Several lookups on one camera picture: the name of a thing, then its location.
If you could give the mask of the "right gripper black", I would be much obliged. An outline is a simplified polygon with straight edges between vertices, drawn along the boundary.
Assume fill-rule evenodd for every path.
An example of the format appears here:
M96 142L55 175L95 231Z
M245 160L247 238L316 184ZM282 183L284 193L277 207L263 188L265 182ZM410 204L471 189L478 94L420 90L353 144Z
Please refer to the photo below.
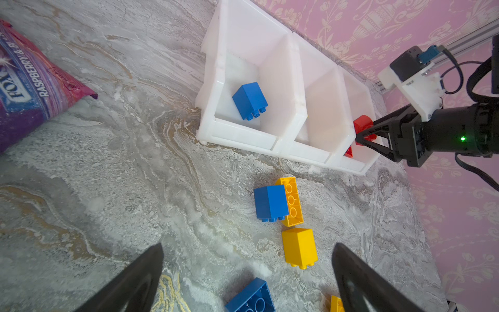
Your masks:
M393 162L405 160L410 167L420 168L431 156L423 136L424 123L413 105L409 104L373 121L373 125L365 131L375 129L375 134L388 139L391 147L387 147L356 137L356 143L374 150Z

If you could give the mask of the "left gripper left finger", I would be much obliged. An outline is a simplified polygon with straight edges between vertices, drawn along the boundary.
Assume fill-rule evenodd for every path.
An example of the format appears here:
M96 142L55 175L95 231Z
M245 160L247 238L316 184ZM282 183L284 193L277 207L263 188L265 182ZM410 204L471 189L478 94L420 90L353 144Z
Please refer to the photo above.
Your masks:
M149 247L78 311L150 311L162 273L161 243Z

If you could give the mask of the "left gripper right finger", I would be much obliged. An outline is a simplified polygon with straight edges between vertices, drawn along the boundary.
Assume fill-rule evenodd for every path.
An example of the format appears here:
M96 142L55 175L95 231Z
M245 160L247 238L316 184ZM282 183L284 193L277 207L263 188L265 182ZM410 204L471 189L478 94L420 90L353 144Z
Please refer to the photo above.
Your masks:
M345 244L337 243L331 264L345 311L421 311Z

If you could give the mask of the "red long lego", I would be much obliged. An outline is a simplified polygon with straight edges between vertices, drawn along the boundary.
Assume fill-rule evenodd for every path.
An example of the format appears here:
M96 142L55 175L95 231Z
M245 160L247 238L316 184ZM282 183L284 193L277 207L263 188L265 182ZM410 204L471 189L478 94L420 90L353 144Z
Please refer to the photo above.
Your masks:
M345 157L352 158L353 157L353 152L352 152L352 147L349 147L347 151L344 153Z

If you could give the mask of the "white three-compartment bin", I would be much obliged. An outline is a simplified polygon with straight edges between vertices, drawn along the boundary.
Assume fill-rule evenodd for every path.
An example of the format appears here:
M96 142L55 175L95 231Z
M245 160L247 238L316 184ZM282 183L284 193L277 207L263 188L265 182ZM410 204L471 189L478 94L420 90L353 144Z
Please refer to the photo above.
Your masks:
M251 1L220 1L201 50L200 142L357 175L378 159L355 142L353 121L375 116L366 84ZM232 97L254 82L268 106L247 121ZM349 147L352 158L344 156Z

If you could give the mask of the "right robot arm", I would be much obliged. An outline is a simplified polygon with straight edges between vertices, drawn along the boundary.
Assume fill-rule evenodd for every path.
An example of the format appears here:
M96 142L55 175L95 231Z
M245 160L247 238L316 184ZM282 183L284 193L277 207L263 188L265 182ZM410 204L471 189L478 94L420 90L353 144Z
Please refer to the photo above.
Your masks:
M468 157L492 157L498 153L498 37L492 39L491 56L481 62L468 79L461 63L444 46L426 51L413 46L378 75L386 90L399 89L409 100L383 118L355 122L356 144L374 150L393 162L406 161L420 168L433 152ZM444 108L443 75L431 74L433 59L444 54L459 75L474 104Z

